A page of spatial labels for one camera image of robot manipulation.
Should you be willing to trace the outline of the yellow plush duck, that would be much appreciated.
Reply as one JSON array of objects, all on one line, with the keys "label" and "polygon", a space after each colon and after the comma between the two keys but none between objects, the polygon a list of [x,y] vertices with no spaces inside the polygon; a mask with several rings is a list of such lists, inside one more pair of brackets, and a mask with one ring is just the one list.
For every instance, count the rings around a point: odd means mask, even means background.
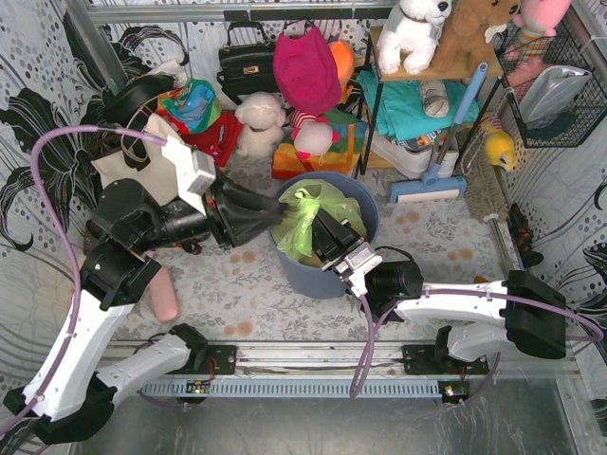
[{"label": "yellow plush duck", "polygon": [[484,133],[484,148],[489,164],[501,167],[506,172],[514,170],[515,143],[503,129],[498,118],[484,118],[481,122]]}]

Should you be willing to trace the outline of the brown plush bear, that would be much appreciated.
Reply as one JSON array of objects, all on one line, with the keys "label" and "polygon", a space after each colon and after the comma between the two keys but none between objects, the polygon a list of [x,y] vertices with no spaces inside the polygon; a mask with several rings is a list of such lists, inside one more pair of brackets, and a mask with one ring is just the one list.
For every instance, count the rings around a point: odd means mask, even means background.
[{"label": "brown plush bear", "polygon": [[507,29],[520,5],[521,2],[515,0],[457,1],[443,26],[432,68],[448,70],[459,52],[466,56],[469,70],[474,70],[479,63],[488,63],[495,36]]}]

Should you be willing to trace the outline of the black leather handbag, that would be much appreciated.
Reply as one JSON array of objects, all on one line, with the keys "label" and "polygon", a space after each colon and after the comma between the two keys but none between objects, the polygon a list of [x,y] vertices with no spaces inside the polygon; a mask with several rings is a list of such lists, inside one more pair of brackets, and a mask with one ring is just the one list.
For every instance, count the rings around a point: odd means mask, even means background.
[{"label": "black leather handbag", "polygon": [[[251,45],[233,45],[230,33],[237,28],[256,28],[262,40]],[[227,44],[218,50],[220,71],[216,79],[222,92],[236,105],[241,96],[257,92],[280,91],[273,71],[275,44],[271,42],[259,22],[233,22],[228,28]]]}]

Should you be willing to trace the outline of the green plastic trash bag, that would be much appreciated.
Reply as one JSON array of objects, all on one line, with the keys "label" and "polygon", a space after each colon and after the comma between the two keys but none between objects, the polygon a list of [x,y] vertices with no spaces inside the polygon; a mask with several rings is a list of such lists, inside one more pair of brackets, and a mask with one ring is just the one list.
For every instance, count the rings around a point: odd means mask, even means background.
[{"label": "green plastic trash bag", "polygon": [[357,200],[346,197],[325,180],[297,181],[284,191],[279,202],[285,205],[282,221],[270,234],[278,250],[296,263],[313,267],[322,265],[312,249],[312,223],[320,209],[338,222],[348,220],[358,234],[367,235]]}]

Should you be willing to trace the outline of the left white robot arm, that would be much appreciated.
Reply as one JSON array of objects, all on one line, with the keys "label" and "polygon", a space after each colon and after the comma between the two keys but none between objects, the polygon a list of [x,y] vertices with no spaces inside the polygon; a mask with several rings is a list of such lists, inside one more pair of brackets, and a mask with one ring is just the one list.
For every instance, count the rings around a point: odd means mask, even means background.
[{"label": "left white robot arm", "polygon": [[134,179],[110,184],[91,215],[99,241],[78,274],[81,287],[62,331],[30,383],[7,392],[5,406],[27,418],[26,428],[43,444],[75,443],[96,434],[125,398],[152,380],[166,373],[215,373],[208,340],[186,323],[112,367],[99,362],[160,274],[147,251],[209,236],[222,247],[242,246],[280,220],[277,200],[222,173],[204,192],[201,209],[179,198],[161,206]]}]

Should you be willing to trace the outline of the metal base rail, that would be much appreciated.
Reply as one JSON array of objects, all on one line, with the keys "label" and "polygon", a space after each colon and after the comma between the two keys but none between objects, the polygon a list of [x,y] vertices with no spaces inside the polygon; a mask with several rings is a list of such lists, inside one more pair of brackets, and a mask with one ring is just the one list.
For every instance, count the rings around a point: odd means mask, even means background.
[{"label": "metal base rail", "polygon": [[[154,399],[346,398],[364,347],[361,341],[213,341],[197,370],[165,373],[137,390]],[[487,358],[470,364],[440,359],[430,342],[379,341],[362,398],[456,400],[489,372]]]}]

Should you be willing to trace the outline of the orange plush toy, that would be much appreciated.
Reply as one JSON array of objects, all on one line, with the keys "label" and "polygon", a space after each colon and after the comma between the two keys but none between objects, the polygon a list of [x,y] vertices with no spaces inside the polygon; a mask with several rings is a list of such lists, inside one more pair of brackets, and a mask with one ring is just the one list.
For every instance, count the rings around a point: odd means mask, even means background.
[{"label": "orange plush toy", "polygon": [[333,41],[328,45],[336,64],[341,97],[346,99],[351,92],[348,83],[355,71],[355,53],[350,44],[344,41]]}]

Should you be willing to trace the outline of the cream canvas tote bag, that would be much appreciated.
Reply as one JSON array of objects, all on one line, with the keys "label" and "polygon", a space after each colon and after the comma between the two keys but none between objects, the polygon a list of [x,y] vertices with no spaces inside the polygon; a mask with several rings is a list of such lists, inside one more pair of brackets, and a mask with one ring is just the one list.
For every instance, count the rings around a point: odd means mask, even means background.
[{"label": "cream canvas tote bag", "polygon": [[107,152],[93,166],[105,189],[115,181],[129,178],[136,180],[154,200],[165,206],[178,196],[175,165],[162,155],[161,147],[153,142],[137,139],[125,148],[128,136],[121,138],[117,152]]}]

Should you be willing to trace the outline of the red folded cloth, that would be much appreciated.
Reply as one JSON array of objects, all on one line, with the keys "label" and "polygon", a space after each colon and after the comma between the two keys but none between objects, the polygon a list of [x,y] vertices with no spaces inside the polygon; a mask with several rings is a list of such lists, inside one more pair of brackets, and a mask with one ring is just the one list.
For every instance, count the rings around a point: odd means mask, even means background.
[{"label": "red folded cloth", "polygon": [[199,151],[210,155],[219,168],[225,168],[236,148],[243,124],[234,111],[223,111],[217,121],[203,133],[183,135],[182,139]]}]

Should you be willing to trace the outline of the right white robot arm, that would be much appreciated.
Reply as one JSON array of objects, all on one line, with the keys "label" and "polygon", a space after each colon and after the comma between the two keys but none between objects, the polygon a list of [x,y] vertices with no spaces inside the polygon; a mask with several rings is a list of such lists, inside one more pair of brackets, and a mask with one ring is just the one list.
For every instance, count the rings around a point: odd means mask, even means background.
[{"label": "right white robot arm", "polygon": [[437,370],[507,350],[542,359],[566,354],[563,297],[526,272],[514,270],[498,282],[429,283],[410,253],[384,261],[348,220],[339,222],[325,210],[312,221],[312,248],[322,270],[337,275],[361,302],[368,329],[361,373],[370,369],[378,329],[389,319],[462,321],[438,331],[430,360]]}]

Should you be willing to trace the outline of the black curved hat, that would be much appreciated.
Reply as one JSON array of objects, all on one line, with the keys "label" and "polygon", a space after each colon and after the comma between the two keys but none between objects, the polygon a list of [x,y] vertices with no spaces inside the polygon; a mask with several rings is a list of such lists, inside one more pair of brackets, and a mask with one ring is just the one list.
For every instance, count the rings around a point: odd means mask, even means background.
[{"label": "black curved hat", "polygon": [[174,76],[143,75],[126,85],[118,94],[106,97],[103,107],[105,121],[126,126],[141,105],[174,88]]}]

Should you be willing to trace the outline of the pink plush toy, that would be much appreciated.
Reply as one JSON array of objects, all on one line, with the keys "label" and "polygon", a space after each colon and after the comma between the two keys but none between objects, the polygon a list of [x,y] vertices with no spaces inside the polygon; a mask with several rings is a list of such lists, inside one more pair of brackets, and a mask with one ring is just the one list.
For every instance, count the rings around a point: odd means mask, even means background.
[{"label": "pink plush toy", "polygon": [[507,61],[542,57],[556,36],[556,26],[563,19],[571,0],[524,0],[514,18],[519,28],[506,48]]}]

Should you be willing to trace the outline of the silver foil pouch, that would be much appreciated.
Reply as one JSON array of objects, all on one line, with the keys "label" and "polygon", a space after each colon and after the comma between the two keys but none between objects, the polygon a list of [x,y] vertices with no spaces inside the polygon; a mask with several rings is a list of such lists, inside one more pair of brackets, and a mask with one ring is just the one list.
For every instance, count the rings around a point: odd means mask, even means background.
[{"label": "silver foil pouch", "polygon": [[533,82],[519,102],[525,123],[558,114],[574,100],[592,77],[592,72],[570,65],[552,65]]}]

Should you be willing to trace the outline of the rainbow striped bag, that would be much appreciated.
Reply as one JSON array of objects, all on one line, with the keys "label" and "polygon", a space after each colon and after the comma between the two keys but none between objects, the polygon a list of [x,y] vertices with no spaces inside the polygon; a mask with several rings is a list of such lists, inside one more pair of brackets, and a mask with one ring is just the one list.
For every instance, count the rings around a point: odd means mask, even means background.
[{"label": "rainbow striped bag", "polygon": [[322,158],[301,159],[293,145],[292,130],[274,154],[272,178],[288,180],[303,173],[329,171],[348,174],[353,170],[362,152],[368,130],[367,123],[338,109],[333,109],[322,117],[327,118],[333,129],[340,134],[340,140],[334,143]]}]

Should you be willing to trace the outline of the white plush lamb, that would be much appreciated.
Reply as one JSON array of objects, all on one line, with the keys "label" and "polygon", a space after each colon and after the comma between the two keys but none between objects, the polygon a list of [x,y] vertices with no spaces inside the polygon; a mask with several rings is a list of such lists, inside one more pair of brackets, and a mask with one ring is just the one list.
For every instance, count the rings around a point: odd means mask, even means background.
[{"label": "white plush lamb", "polygon": [[236,153],[255,158],[273,156],[284,137],[286,120],[286,111],[279,99],[266,92],[254,93],[236,108],[235,116],[243,125]]}]

